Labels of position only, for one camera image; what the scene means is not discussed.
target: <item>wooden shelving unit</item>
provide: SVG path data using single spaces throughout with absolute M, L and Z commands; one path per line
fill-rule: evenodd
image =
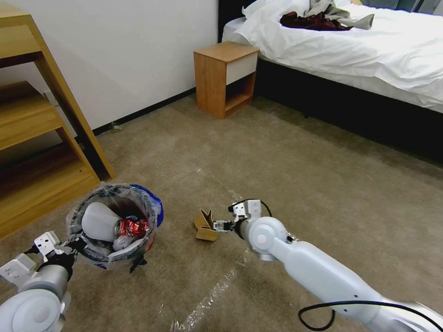
M 99 179 L 57 110 L 29 83 L 0 88 L 0 150 L 55 130 L 63 144 L 0 169 L 0 239 L 94 188 Z
M 57 63 L 31 15 L 0 2 L 0 68 L 34 62 L 65 113 L 96 174 L 102 179 L 115 173 L 78 106 Z
M 71 123 L 27 82 L 0 88 L 0 150 L 55 130 L 63 144 L 0 167 L 0 239 L 115 174 L 29 13 L 0 3 L 0 68 L 33 62 Z

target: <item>wooden nightstand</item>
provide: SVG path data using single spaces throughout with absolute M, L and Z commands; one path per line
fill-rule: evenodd
M 251 102 L 258 51 L 231 41 L 195 51 L 197 106 L 224 119 Z

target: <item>floor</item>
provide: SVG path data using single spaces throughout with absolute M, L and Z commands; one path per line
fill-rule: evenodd
M 278 262 L 235 234 L 194 238 L 200 208 L 216 219 L 260 198 L 288 231 L 356 271 L 383 295 L 443 312 L 443 169 L 293 109 L 256 98 L 226 120 L 195 96 L 99 136 L 118 177 L 163 200 L 148 265 L 103 271 L 79 257 L 64 332 L 307 331 L 300 308 L 318 300 Z M 77 199 L 0 242 L 0 264 L 35 236 L 66 236 Z M 0 283 L 0 302 L 14 288 Z M 327 310 L 307 315 L 321 326 Z M 330 331 L 363 331 L 337 317 Z

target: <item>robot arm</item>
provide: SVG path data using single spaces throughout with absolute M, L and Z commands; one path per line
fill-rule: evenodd
M 321 301 L 346 302 L 332 309 L 360 322 L 369 331 L 443 331 L 443 317 L 431 309 L 416 302 L 389 300 L 319 248 L 288 239 L 279 220 L 261 216 L 259 200 L 234 204 L 230 210 L 235 215 L 234 222 L 216 221 L 216 231 L 236 231 L 262 260 L 281 261 L 287 273 Z
M 0 267 L 0 275 L 15 284 L 18 294 L 0 306 L 0 322 L 5 332 L 60 332 L 64 314 L 71 302 L 66 290 L 78 249 L 86 243 L 77 239 L 64 246 L 53 231 L 35 239 L 27 253 L 43 258 L 36 270 L 35 262 L 25 254 Z

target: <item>crumpled cardboard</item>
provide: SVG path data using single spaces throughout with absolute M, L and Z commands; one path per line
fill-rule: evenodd
M 194 220 L 194 226 L 197 229 L 195 237 L 200 240 L 215 241 L 219 237 L 219 233 L 214 231 L 212 220 L 212 210 L 206 213 L 200 210 L 200 213 Z

